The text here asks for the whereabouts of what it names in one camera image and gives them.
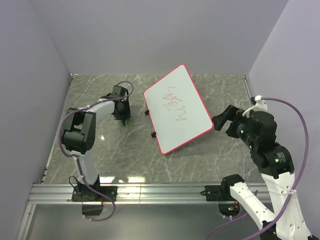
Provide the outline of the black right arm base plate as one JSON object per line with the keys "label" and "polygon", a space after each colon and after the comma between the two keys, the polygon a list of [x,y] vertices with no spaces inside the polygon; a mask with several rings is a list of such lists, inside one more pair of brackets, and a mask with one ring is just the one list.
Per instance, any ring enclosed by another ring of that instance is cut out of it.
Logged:
{"label": "black right arm base plate", "polygon": [[205,185],[200,194],[205,196],[207,202],[236,201],[230,194],[230,186],[229,184]]}

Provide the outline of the pink framed whiteboard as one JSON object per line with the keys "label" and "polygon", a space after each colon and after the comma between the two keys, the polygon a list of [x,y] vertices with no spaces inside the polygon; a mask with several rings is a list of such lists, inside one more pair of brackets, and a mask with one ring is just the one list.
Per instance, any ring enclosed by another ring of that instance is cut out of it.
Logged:
{"label": "pink framed whiteboard", "polygon": [[160,152],[167,155],[213,130],[214,124],[185,64],[143,93]]}

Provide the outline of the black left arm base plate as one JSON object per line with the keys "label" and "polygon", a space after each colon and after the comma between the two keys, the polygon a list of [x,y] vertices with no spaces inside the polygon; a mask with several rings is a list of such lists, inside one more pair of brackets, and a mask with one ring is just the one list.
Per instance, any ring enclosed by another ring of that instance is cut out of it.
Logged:
{"label": "black left arm base plate", "polygon": [[[117,190],[117,186],[100,186],[96,191],[100,192],[104,196],[109,197],[115,202],[117,197]],[[91,191],[85,185],[83,185],[81,188],[75,186],[71,197],[72,202],[101,202],[102,200],[106,202],[110,201],[105,197],[97,194],[96,192]]]}

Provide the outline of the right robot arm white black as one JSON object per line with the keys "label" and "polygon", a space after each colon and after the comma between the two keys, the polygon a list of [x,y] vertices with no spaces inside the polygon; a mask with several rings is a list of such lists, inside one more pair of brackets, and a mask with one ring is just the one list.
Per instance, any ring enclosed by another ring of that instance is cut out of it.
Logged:
{"label": "right robot arm white black", "polygon": [[262,240],[314,240],[300,208],[294,187],[295,168],[290,152],[276,142],[274,116],[254,108],[243,110],[229,105],[212,117],[214,129],[226,122],[229,137],[240,139],[250,150],[250,157],[264,180],[273,210],[269,210],[238,174],[221,181],[220,193],[226,200],[236,200],[262,231]]}

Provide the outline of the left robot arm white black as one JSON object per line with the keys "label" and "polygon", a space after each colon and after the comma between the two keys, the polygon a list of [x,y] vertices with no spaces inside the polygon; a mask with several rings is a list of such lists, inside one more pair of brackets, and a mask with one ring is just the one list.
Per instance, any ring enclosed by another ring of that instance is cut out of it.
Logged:
{"label": "left robot arm white black", "polygon": [[100,176],[95,168],[91,150],[96,140],[97,121],[112,115],[116,121],[127,125],[131,118],[129,92],[109,93],[97,102],[83,108],[69,108],[61,122],[59,146],[62,153],[73,158],[78,170],[78,195],[89,201],[96,201],[106,196],[100,185]]}

